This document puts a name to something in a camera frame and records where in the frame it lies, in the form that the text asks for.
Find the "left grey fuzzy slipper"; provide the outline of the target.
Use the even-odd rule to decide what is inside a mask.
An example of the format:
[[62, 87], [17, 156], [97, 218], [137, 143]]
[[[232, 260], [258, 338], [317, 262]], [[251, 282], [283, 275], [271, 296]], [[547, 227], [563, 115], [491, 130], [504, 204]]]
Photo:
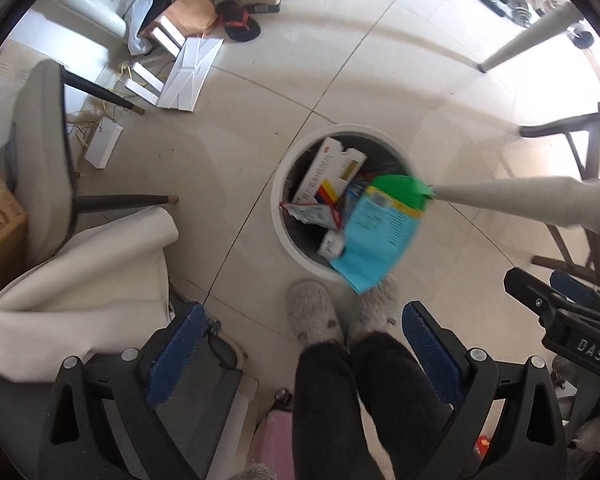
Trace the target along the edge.
[[294, 284], [287, 292], [286, 310], [294, 336], [303, 348], [322, 342], [344, 343], [332, 297], [320, 282]]

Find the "cream barcode box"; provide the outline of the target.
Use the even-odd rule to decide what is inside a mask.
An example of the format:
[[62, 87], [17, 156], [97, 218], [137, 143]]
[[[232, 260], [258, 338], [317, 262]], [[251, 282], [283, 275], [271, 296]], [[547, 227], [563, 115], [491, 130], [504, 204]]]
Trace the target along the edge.
[[324, 139], [292, 202], [335, 206], [366, 162], [356, 148], [344, 148], [331, 136]]

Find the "blue green snack bag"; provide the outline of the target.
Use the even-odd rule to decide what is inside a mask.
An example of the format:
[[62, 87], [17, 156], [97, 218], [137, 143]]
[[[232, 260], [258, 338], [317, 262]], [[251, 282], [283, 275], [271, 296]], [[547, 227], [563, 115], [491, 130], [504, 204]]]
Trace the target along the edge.
[[343, 230], [335, 269], [358, 294], [379, 285], [411, 243], [434, 192], [421, 180], [383, 174], [370, 180]]

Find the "checkered brown tablecloth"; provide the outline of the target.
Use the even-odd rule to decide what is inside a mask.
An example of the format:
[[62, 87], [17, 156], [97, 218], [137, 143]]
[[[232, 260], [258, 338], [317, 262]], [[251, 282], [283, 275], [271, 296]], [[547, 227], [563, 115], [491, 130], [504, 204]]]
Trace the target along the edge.
[[161, 207], [79, 232], [0, 292], [0, 376], [51, 382], [68, 356], [142, 348], [172, 318], [164, 248], [178, 240]]

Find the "grey chair black legs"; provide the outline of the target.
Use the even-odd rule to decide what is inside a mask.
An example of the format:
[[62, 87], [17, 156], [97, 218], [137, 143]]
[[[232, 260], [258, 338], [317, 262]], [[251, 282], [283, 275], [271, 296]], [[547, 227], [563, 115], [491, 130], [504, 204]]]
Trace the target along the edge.
[[67, 136], [65, 88], [143, 114], [139, 106], [117, 96], [53, 60], [33, 67], [19, 90], [12, 112], [9, 141], [14, 195], [28, 213], [26, 265], [52, 258], [76, 230], [80, 214], [176, 204], [176, 195], [81, 196], [76, 187]]

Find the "white folded cardboard sheet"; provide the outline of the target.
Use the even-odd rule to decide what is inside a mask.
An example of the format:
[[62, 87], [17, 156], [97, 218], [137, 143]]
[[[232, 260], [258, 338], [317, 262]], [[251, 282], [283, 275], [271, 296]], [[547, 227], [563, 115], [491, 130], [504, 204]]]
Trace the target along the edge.
[[157, 106], [193, 112], [222, 44], [221, 38], [186, 38], [160, 92]]

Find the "black red sandal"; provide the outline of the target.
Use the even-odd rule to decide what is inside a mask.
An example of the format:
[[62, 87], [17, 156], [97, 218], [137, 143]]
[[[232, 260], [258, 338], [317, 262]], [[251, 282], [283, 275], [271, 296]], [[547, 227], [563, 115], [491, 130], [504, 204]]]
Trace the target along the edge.
[[261, 35], [259, 23], [235, 0], [224, 0], [215, 6], [219, 24], [236, 42], [249, 42]]

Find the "black trousers legs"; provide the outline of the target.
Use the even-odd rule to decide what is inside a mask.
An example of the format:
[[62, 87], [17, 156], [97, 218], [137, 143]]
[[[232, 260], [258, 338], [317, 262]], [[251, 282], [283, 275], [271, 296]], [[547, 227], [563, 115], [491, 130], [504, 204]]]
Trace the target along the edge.
[[381, 479], [362, 413], [372, 419], [394, 476], [408, 479], [437, 444], [451, 414], [411, 351], [386, 333], [351, 349], [305, 348], [294, 380], [292, 454], [298, 479]]

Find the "right grey fuzzy slipper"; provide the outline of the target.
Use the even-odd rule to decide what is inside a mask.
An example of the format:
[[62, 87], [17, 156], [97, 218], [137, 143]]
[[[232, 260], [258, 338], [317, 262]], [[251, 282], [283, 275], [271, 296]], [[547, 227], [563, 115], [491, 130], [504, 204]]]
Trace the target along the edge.
[[347, 346], [352, 348], [374, 333], [387, 333], [400, 315], [400, 286], [389, 274], [378, 285], [358, 295], [347, 330]]

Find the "white red milk carton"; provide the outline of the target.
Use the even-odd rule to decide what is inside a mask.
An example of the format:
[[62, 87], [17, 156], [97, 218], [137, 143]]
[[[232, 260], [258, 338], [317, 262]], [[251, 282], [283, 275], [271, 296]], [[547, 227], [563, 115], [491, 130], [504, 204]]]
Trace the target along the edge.
[[344, 249], [343, 232], [329, 230], [321, 241], [317, 253], [326, 260], [334, 260], [338, 258]]

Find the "dark wooden chair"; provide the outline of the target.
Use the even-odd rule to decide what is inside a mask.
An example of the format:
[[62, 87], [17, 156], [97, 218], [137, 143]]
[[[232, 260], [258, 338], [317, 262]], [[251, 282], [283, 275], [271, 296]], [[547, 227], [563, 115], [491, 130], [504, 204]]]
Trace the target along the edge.
[[[562, 212], [547, 220], [560, 254], [559, 259], [535, 255], [531, 263], [600, 287], [600, 105], [596, 112], [548, 122], [540, 126], [521, 126], [518, 134], [525, 139], [541, 139], [561, 134], [569, 144], [580, 178], [557, 178], [550, 185], [550, 197]], [[576, 263], [559, 229], [582, 226], [588, 242], [588, 258]]]

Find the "white table leg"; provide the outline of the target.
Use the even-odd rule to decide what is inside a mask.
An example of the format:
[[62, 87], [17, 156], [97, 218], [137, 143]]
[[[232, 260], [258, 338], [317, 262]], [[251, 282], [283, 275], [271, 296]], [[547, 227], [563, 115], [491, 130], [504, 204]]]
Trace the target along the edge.
[[435, 185], [434, 197], [453, 204], [512, 214], [600, 234], [600, 180], [570, 177], [516, 178]]

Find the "red white snack packet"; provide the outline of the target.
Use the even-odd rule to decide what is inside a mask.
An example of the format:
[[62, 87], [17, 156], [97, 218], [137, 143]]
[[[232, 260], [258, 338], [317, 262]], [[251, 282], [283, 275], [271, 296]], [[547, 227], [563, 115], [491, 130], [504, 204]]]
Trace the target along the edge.
[[326, 204], [279, 203], [279, 208], [292, 218], [328, 230], [340, 229], [340, 214], [334, 206]]

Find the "grey fuzzy slipper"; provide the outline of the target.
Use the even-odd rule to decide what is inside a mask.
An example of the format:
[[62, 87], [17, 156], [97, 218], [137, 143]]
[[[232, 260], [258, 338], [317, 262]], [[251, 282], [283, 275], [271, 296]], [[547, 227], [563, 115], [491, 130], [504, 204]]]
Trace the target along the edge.
[[294, 336], [303, 348], [322, 342], [344, 343], [332, 297], [320, 282], [294, 284], [287, 292], [286, 310]]
[[347, 330], [347, 346], [352, 348], [374, 333], [387, 333], [400, 315], [400, 286], [389, 274], [378, 285], [358, 295]]

